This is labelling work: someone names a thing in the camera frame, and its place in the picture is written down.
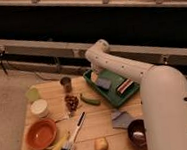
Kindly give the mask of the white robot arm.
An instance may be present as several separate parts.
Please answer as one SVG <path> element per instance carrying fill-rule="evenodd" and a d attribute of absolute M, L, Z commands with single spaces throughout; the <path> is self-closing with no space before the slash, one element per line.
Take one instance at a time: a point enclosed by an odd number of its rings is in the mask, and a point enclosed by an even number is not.
<path fill-rule="evenodd" d="M 110 55 L 103 39 L 85 57 L 95 71 L 105 68 L 140 85 L 148 150 L 187 150 L 187 80 L 180 71 Z"/>

